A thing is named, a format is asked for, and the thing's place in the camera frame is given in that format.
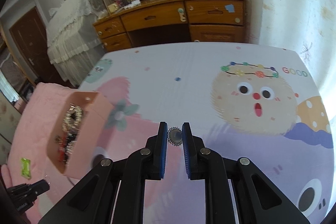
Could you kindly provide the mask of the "round pearl brooch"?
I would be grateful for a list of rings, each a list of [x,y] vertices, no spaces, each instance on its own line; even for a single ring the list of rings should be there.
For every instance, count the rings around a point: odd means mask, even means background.
[[[178,127],[171,127],[167,133],[167,140],[171,145],[180,146],[183,143],[182,131]]]

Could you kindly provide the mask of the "green small packet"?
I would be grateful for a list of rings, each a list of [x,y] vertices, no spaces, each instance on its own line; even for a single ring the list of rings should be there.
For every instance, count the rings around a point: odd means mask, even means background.
[[[31,161],[30,159],[21,158],[21,176],[27,180],[31,179]]]

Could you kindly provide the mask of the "pink plastic tray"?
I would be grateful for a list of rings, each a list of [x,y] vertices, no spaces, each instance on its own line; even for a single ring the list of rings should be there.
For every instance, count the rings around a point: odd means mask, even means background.
[[[63,118],[71,105],[79,105],[84,115],[78,130],[64,132]],[[112,104],[99,92],[73,92],[57,115],[46,153],[64,176],[80,179],[88,172],[91,156],[107,121]]]

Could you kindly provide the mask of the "brown wooden door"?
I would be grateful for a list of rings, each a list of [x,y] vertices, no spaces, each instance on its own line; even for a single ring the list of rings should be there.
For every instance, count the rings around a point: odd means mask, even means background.
[[[30,9],[9,31],[38,79],[43,83],[58,83],[59,74],[47,55],[46,28],[37,9]]]

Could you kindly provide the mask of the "wooden desk with drawers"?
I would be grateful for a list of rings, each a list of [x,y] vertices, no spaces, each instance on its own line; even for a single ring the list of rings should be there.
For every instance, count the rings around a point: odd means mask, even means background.
[[[242,43],[245,0],[146,0],[93,26],[108,52],[184,42]]]

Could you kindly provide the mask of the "yellow mug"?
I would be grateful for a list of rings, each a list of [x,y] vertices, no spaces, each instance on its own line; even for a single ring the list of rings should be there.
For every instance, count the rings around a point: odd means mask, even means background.
[[[113,14],[120,9],[120,6],[117,3],[112,3],[108,5],[108,11]]]

